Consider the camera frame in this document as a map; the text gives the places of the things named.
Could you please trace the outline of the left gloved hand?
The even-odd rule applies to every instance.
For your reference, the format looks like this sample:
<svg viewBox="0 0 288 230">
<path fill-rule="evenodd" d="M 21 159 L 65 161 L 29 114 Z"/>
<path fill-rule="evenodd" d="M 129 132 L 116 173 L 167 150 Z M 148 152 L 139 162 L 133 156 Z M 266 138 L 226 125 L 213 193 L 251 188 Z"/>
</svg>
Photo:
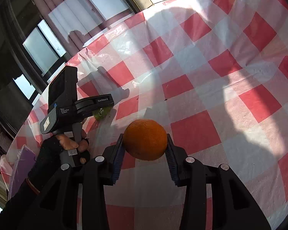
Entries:
<svg viewBox="0 0 288 230">
<path fill-rule="evenodd" d="M 64 150 L 77 151 L 77 155 L 75 155 L 76 163 L 85 164 L 90 161 L 90 153 L 88 151 L 89 140 L 86 136 L 87 133 L 82 130 L 82 139 L 80 142 L 75 142 L 73 138 L 69 138 L 65 134 L 51 136 L 44 140 L 35 164 L 26 179 L 34 192 L 39 194 L 50 182 L 55 173 L 61 169 L 60 154 Z"/>
</svg>

